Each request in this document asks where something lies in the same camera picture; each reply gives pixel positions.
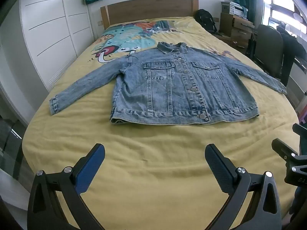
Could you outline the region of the blue denim jacket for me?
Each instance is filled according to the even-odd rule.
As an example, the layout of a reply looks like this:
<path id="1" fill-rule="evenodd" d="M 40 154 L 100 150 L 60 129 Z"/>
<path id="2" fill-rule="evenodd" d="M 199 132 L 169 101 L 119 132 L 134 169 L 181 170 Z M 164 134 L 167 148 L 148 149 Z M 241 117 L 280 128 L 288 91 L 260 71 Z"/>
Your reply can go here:
<path id="1" fill-rule="evenodd" d="M 238 60 L 185 43 L 160 42 L 88 73 L 49 101 L 57 114 L 88 93 L 115 81 L 110 121 L 114 124 L 194 125 L 241 122 L 259 115 L 241 77 L 286 93 L 265 72 Z"/>

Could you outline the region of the black garment on chair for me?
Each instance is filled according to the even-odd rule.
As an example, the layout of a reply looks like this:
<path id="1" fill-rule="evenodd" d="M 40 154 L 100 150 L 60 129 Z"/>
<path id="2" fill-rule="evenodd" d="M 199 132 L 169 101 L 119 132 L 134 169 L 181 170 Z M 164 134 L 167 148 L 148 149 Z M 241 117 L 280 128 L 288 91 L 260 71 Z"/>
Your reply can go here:
<path id="1" fill-rule="evenodd" d="M 280 25 L 276 27 L 276 30 L 281 34 L 283 39 L 284 57 L 281 69 L 281 83 L 286 87 L 295 57 L 299 57 L 306 61 L 306 51 L 304 47 L 297 41 L 297 39 L 294 36 L 291 36 Z"/>

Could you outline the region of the dark green chair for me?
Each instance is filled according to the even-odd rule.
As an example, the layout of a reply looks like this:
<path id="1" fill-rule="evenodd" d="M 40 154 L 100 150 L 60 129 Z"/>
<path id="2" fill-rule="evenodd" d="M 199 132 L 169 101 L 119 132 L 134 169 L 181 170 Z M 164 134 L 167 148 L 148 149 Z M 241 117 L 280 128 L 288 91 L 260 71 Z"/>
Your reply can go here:
<path id="1" fill-rule="evenodd" d="M 254 31 L 252 60 L 270 76 L 280 79 L 284 57 L 284 43 L 279 31 L 260 24 Z"/>

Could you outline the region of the low wooden nightstand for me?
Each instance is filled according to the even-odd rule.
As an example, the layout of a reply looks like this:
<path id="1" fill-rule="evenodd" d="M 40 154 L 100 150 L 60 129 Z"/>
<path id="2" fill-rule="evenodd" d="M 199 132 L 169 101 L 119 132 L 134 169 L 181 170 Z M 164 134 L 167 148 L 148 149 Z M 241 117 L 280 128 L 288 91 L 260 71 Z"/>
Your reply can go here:
<path id="1" fill-rule="evenodd" d="M 230 47 L 236 49 L 242 54 L 246 54 L 247 48 L 248 48 L 248 40 L 245 39 L 233 39 L 231 37 L 225 36 L 223 34 L 215 34 L 214 35 L 219 40 L 222 40 L 226 44 L 228 44 Z"/>

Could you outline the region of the wooden drawer cabinet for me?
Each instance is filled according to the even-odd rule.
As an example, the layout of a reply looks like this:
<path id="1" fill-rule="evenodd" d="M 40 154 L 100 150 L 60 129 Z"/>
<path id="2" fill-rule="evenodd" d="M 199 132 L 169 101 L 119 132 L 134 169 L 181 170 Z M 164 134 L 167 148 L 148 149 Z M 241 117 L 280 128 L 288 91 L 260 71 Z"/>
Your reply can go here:
<path id="1" fill-rule="evenodd" d="M 236 15 L 221 13 L 219 33 L 233 39 L 250 40 L 254 30 L 252 22 Z"/>

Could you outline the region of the white printer boxes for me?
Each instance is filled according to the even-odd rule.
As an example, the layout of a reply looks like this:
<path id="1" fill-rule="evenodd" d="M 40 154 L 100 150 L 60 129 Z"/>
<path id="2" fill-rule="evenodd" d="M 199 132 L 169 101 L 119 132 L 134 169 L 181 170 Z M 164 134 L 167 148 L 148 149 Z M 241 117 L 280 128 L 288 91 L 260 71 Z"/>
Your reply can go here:
<path id="1" fill-rule="evenodd" d="M 221 2 L 222 12 L 225 14 L 236 15 L 243 19 L 247 19 L 248 9 L 230 1 Z"/>

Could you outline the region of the black backpack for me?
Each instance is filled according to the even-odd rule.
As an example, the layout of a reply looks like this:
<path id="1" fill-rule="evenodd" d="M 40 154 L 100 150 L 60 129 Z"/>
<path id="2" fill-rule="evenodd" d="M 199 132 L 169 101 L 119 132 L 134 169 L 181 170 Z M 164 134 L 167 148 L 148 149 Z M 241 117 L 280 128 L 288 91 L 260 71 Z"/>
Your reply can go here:
<path id="1" fill-rule="evenodd" d="M 194 14 L 194 19 L 209 33 L 215 34 L 218 31 L 212 15 L 208 11 L 204 9 L 197 10 Z"/>

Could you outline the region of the white wardrobe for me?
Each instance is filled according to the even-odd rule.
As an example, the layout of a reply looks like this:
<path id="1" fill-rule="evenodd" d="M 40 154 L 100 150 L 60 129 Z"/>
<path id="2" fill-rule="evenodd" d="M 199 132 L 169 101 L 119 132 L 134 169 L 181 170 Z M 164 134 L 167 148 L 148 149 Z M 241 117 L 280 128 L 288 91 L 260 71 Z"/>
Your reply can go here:
<path id="1" fill-rule="evenodd" d="M 84 0 L 16 0 L 1 24 L 1 93 L 27 125 L 93 42 Z"/>

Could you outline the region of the wooden headboard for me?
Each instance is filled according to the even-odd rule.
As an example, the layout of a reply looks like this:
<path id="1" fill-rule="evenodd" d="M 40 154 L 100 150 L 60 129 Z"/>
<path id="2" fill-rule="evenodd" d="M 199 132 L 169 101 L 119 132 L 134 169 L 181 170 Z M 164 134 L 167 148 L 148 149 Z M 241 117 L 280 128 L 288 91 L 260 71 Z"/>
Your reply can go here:
<path id="1" fill-rule="evenodd" d="M 129 0 L 100 8 L 105 29 L 117 23 L 143 19 L 192 17 L 199 0 Z"/>

